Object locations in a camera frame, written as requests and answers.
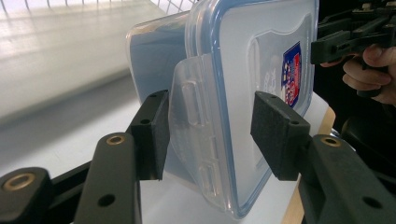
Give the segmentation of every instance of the container lid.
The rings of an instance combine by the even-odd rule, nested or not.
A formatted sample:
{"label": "container lid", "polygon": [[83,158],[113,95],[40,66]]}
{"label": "container lid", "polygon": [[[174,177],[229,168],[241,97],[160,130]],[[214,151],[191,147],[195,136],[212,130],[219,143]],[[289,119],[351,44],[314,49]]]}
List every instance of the container lid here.
{"label": "container lid", "polygon": [[234,218],[271,174],[250,135],[254,92],[305,113],[317,20],[317,0],[203,0],[189,13],[187,59],[170,95],[171,145],[205,198]]}

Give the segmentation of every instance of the plastic food container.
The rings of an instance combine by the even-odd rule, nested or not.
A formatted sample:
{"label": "plastic food container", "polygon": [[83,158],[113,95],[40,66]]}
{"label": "plastic food container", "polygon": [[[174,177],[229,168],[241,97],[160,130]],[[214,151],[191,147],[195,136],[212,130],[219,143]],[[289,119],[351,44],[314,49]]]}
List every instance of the plastic food container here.
{"label": "plastic food container", "polygon": [[278,95],[304,115],[317,21],[316,0],[203,0],[128,34],[140,100],[170,90],[169,150],[234,218],[248,213],[271,175],[250,135],[254,92]]}

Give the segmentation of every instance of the human hand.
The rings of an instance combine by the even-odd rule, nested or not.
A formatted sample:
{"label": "human hand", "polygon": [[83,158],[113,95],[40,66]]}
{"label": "human hand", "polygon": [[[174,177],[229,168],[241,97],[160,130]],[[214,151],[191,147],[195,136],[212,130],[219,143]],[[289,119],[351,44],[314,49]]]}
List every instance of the human hand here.
{"label": "human hand", "polygon": [[[362,56],[356,56],[344,64],[343,81],[357,91],[381,89],[372,99],[387,105],[396,105],[396,48],[382,49],[378,45],[368,47]],[[362,69],[361,58],[373,68],[388,67],[388,72],[375,69]],[[323,63],[328,67],[340,63]]]}

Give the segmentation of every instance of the finger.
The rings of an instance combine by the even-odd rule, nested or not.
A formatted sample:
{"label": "finger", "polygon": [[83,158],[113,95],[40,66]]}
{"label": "finger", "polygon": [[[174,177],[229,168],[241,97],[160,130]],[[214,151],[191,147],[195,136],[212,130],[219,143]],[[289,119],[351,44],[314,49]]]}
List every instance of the finger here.
{"label": "finger", "polygon": [[396,48],[382,49],[372,45],[363,52],[364,61],[372,67],[385,67],[396,64]]}
{"label": "finger", "polygon": [[396,105],[395,87],[392,85],[382,87],[381,93],[373,99],[385,105]]}
{"label": "finger", "polygon": [[375,85],[375,84],[368,84],[364,82],[360,82],[357,79],[351,77],[348,74],[345,74],[343,76],[343,81],[352,89],[355,89],[357,91],[372,91],[372,90],[378,90],[381,88],[380,85]]}
{"label": "finger", "polygon": [[345,59],[345,57],[342,57],[342,58],[340,58],[339,60],[337,60],[335,62],[321,63],[320,66],[322,66],[322,67],[332,67],[332,66],[335,66],[335,65],[341,63],[344,59]]}
{"label": "finger", "polygon": [[345,59],[352,58],[353,56],[359,56],[359,53],[358,52],[350,52],[347,55],[344,55],[343,57],[341,57],[339,60],[336,60],[334,62],[321,63],[320,66],[322,66],[322,67],[332,67],[332,66],[335,66],[335,65],[343,62]]}
{"label": "finger", "polygon": [[355,57],[344,64],[344,71],[353,79],[376,86],[387,85],[391,82],[391,77],[388,73],[383,73],[375,69],[361,68],[361,58]]}

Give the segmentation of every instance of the container label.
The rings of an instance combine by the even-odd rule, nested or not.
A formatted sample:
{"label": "container label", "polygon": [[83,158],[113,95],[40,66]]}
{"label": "container label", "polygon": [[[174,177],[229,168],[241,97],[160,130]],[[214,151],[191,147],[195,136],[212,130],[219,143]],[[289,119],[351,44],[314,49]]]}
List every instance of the container label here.
{"label": "container label", "polygon": [[301,81],[301,47],[300,42],[283,54],[281,81],[281,99],[291,107],[297,103]]}

